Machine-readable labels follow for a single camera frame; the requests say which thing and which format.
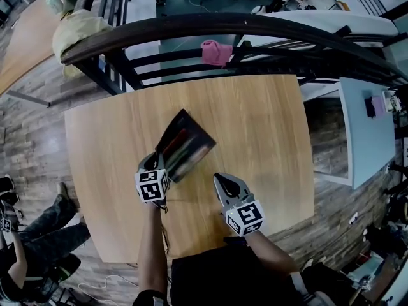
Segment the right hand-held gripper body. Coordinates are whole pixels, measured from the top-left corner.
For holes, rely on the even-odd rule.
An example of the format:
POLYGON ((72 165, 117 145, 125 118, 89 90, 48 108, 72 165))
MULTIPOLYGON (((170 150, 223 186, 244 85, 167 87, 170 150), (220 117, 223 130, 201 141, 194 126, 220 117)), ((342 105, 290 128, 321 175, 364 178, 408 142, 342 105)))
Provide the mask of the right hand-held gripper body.
POLYGON ((222 212, 225 223, 240 237, 259 230, 265 214, 253 193, 229 196, 222 193, 222 212))

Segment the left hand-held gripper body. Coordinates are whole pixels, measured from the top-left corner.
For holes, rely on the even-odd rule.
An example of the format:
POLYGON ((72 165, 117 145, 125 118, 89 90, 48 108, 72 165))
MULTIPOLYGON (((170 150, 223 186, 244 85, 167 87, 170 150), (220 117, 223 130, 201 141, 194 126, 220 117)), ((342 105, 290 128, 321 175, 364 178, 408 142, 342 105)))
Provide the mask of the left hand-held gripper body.
POLYGON ((144 203, 166 203, 170 181, 165 169, 138 172, 135 174, 136 189, 144 203))

